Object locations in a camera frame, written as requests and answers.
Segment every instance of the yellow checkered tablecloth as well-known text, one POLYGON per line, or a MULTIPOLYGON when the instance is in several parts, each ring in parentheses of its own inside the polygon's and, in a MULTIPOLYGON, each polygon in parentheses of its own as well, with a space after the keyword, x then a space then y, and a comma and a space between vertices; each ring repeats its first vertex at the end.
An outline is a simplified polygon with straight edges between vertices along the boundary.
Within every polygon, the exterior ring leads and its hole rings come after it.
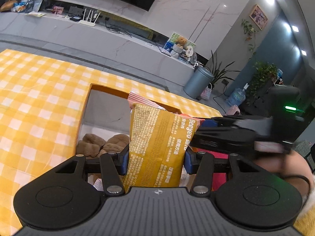
POLYGON ((75 153, 90 84, 176 107, 194 117, 221 114, 208 106, 145 84, 34 54, 0 53, 0 235, 21 224, 13 209, 17 190, 75 153))

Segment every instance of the green led light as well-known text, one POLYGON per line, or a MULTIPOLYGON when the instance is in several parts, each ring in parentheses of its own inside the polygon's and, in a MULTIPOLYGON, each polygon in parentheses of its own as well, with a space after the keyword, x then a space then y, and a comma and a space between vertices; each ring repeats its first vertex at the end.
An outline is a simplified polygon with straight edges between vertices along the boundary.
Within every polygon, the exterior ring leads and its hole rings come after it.
POLYGON ((291 106, 285 106, 285 109, 296 111, 296 108, 291 106))

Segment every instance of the wooden picture frame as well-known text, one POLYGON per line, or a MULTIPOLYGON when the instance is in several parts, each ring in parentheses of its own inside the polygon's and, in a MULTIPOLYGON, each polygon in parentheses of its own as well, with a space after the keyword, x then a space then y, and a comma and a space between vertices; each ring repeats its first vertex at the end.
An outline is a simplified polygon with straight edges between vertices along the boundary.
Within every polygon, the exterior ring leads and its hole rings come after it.
POLYGON ((264 29, 264 27, 268 23, 268 18, 266 14, 262 11, 258 4, 254 6, 249 17, 255 22, 260 30, 264 29))

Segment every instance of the gray tile floor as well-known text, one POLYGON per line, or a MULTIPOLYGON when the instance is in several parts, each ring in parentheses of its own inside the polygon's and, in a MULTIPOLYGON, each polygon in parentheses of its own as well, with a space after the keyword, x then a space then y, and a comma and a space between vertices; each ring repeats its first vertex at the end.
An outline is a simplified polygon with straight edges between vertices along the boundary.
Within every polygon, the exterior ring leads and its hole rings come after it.
MULTIPOLYGON (((183 91, 183 87, 178 84, 167 81, 142 70, 130 67, 128 65, 118 63, 111 59, 75 50, 69 47, 30 38, 0 34, 0 52, 4 51, 5 49, 12 49, 80 64, 100 71, 109 72, 114 75, 119 75, 124 78, 132 79, 162 90, 169 90, 171 93, 194 100, 189 97, 183 91)), ((210 100, 200 100, 199 102, 217 109, 221 114, 225 114, 225 111, 229 109, 229 106, 225 103, 225 96, 218 95, 218 93, 213 91, 210 100)))

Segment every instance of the trash can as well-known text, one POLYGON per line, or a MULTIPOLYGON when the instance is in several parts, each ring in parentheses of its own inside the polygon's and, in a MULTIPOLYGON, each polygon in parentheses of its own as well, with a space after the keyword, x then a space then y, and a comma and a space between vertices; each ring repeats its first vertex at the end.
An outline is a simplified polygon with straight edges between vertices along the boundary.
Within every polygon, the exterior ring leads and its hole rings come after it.
POLYGON ((186 83, 184 91, 188 96, 197 98, 213 80, 213 78, 214 76, 208 69, 199 66, 186 83))

